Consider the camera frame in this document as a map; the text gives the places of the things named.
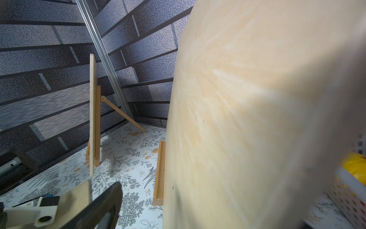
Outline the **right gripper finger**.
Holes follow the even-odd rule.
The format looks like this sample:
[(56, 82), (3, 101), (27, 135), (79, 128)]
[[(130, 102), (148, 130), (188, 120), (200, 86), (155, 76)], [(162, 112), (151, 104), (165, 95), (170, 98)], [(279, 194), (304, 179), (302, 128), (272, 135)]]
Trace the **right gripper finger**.
[(114, 229), (117, 225), (122, 202), (122, 185), (120, 182), (115, 182), (62, 228)]

